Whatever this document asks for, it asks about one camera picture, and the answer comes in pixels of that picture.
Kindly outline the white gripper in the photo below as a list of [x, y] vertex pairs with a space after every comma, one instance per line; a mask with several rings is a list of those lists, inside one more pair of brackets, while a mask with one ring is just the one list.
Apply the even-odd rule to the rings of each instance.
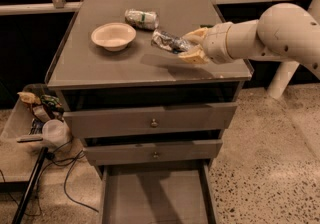
[[206, 64], [209, 59], [216, 64], [232, 63], [227, 49], [227, 35], [232, 25], [232, 22], [220, 23], [209, 29], [202, 27], [185, 34], [184, 39], [202, 46], [196, 45], [179, 53], [178, 57], [189, 64]]

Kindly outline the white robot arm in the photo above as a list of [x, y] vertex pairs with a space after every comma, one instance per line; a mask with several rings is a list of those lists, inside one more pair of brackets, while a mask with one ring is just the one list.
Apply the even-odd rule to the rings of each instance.
[[320, 78], [320, 0], [312, 0], [307, 9], [276, 4], [256, 20], [219, 23], [189, 32], [184, 38], [194, 46], [178, 57], [191, 64], [279, 61], [267, 89], [274, 99], [282, 96], [300, 65]]

